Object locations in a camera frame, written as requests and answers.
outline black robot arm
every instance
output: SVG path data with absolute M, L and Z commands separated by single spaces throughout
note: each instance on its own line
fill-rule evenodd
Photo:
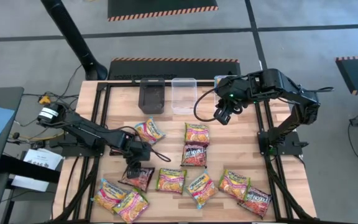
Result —
M 107 145 L 122 153 L 126 159 L 128 178 L 136 178 L 140 175 L 140 162 L 149 161 L 150 153 L 154 152 L 166 162 L 171 160 L 166 156 L 155 152 L 147 142 L 138 141 L 137 131 L 132 127 L 119 129 L 106 129 L 94 122 L 82 118 L 78 113 L 69 110 L 62 103 L 54 103 L 45 106 L 38 115 L 39 125 L 46 128 L 62 128 L 65 132 L 76 137 L 82 147 L 95 149 Z M 131 128 L 135 134 L 123 131 L 123 128 Z
M 223 125 L 229 123 L 231 113 L 239 114 L 249 104 L 277 98 L 284 98 L 293 104 L 291 115 L 278 127 L 269 129 L 271 144 L 275 144 L 299 125 L 316 121 L 320 106 L 315 91 L 296 85 L 277 69 L 223 78 L 215 88 L 215 93 L 221 99 L 216 105 L 214 118 Z

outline noodle bag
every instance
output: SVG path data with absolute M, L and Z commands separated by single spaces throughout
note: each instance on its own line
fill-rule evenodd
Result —
M 204 166 L 206 167 L 206 147 L 198 145 L 185 145 L 181 166 Z
M 121 184 L 130 185 L 141 189 L 145 193 L 147 192 L 147 187 L 150 184 L 150 180 L 152 179 L 155 168 L 140 168 L 140 176 L 138 178 L 128 179 L 126 173 L 122 176 L 121 180 L 118 180 Z
M 157 141 L 165 137 L 165 134 L 155 124 L 153 117 L 150 117 L 146 122 L 135 125 L 135 129 L 139 133 L 140 138 L 150 145 L 157 143 Z
M 186 124 L 185 142 L 186 144 L 199 144 L 207 146 L 209 144 L 209 129 L 205 125 Z
M 225 169 L 219 181 L 218 189 L 238 200 L 244 200 L 249 187 L 250 178 Z
M 249 187 L 245 200 L 240 201 L 237 204 L 263 219 L 271 199 L 271 195 L 268 195 L 255 187 Z
M 160 169 L 157 190 L 182 194 L 187 170 Z
M 103 208 L 113 212 L 112 208 L 116 206 L 127 192 L 114 184 L 110 184 L 106 179 L 102 179 L 98 193 L 91 200 Z
M 133 189 L 124 199 L 112 208 L 126 223 L 133 223 L 145 209 L 149 202 L 137 189 Z
M 201 209 L 206 201 L 218 192 L 218 189 L 205 170 L 201 176 L 186 187 L 186 191 L 196 200 L 197 208 Z

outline wooden tabletop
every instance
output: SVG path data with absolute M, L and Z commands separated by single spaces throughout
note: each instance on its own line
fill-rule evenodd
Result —
M 98 82 L 83 82 L 80 98 L 78 100 L 76 112 L 86 119 L 91 119 L 94 98 L 96 95 L 96 86 Z M 198 96 L 211 87 L 198 87 Z M 101 108 L 103 106 L 104 92 L 101 96 L 99 113 L 97 121 L 101 119 Z M 143 114 L 139 109 L 139 87 L 113 87 L 108 108 L 108 117 L 106 124 L 109 129 L 121 126 L 134 126 L 137 123 L 146 121 L 149 115 Z M 210 94 L 201 101 L 198 108 L 198 114 L 202 118 L 212 118 L 214 113 L 214 95 Z M 263 104 L 261 104 L 262 116 L 265 126 L 267 120 L 264 113 Z M 290 110 L 288 105 L 272 100 L 270 102 L 274 124 L 277 126 L 285 120 Z M 185 122 L 201 124 L 192 114 L 175 115 L 171 108 L 171 88 L 165 88 L 165 112 L 155 115 L 154 120 L 157 126 L 167 135 L 165 139 L 158 142 L 154 149 L 171 158 L 171 162 L 161 161 L 154 154 L 148 162 L 142 162 L 143 167 L 155 167 L 155 174 L 152 177 L 146 198 L 150 202 L 149 208 L 141 215 L 136 222 L 252 222 L 260 221 L 260 218 L 253 213 L 239 207 L 236 201 L 229 195 L 218 192 L 213 198 L 207 201 L 206 205 L 198 210 L 195 201 L 187 194 L 168 194 L 165 192 L 156 192 L 155 186 L 160 168 L 187 169 L 186 184 L 189 184 L 203 171 L 203 167 L 180 167 L 182 150 L 184 146 Z M 254 187 L 266 193 L 270 193 L 265 162 L 259 154 L 259 146 L 256 133 L 259 130 L 255 108 L 250 105 L 238 116 L 232 116 L 230 123 L 223 126 L 217 121 L 203 123 L 208 125 L 210 130 L 211 144 L 207 148 L 207 171 L 215 184 L 224 169 L 233 170 L 251 178 Z M 108 181 L 121 186 L 123 189 L 131 189 L 129 186 L 118 184 L 122 173 L 126 168 L 126 163 L 121 157 L 112 157 L 108 154 L 109 148 L 106 148 L 104 156 L 100 159 L 98 180 L 95 190 L 99 189 L 100 179 L 105 178 Z M 63 197 L 65 194 L 68 176 L 74 163 L 74 158 L 66 158 L 63 163 L 62 173 L 56 192 L 53 205 L 53 214 L 61 214 L 63 208 Z M 67 204 L 76 193 L 78 181 L 80 179 L 82 158 L 79 159 L 68 188 Z M 313 201 L 310 194 L 310 188 L 306 177 L 303 164 L 293 156 L 282 156 L 283 168 L 289 191 L 298 201 L 298 203 L 311 216 L 316 216 Z M 282 195 L 277 189 L 281 214 L 285 217 Z M 80 218 L 85 216 L 86 198 L 88 192 L 85 192 L 81 203 Z M 264 221 L 274 221 L 274 212 L 270 204 Z M 118 215 L 113 215 L 104 208 L 93 205 L 91 222 L 122 222 Z

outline clear plastic container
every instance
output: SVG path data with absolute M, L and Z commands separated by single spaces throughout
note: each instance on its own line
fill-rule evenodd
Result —
M 193 114 L 197 101 L 197 81 L 194 78 L 172 80 L 172 111 L 174 114 Z

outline concrete floor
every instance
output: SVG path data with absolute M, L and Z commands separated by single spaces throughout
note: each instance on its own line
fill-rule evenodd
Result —
M 219 11 L 190 15 L 108 22 L 107 1 L 63 0 L 83 34 L 155 30 L 249 28 L 243 0 L 218 0 Z M 358 0 L 251 0 L 258 27 L 358 24 Z M 60 35 L 39 1 L 0 0 L 0 37 Z M 358 223 L 358 160 L 347 140 L 348 119 L 358 114 L 358 96 L 352 96 L 336 68 L 335 57 L 358 55 L 358 29 L 261 32 L 268 67 L 278 68 L 309 89 L 334 86 L 320 94 L 319 118 L 298 128 L 306 172 L 318 217 Z M 113 57 L 238 58 L 242 73 L 259 70 L 251 32 L 155 37 L 87 39 L 95 57 L 106 67 Z M 62 93 L 79 65 L 64 40 L 0 42 L 0 86 L 23 86 L 26 93 Z M 77 94 L 84 71 L 79 69 L 68 94 Z M 16 120 L 33 120 L 41 109 L 36 98 L 23 97 Z M 14 125 L 13 131 L 33 135 L 42 128 Z M 56 133 L 48 130 L 45 133 Z M 358 152 L 358 128 L 351 129 Z M 7 145 L 16 156 L 28 146 Z M 51 202 L 20 202 L 10 223 L 43 222 Z

